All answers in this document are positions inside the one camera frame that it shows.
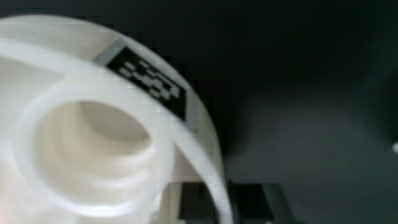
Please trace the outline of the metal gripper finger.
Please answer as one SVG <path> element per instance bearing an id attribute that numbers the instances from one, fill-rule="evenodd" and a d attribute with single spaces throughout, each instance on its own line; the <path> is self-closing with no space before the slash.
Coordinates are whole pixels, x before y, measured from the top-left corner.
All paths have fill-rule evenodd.
<path id="1" fill-rule="evenodd" d="M 279 184 L 227 183 L 232 224 L 302 224 Z M 220 224 L 215 202 L 202 183 L 184 183 L 177 218 L 186 224 Z"/>

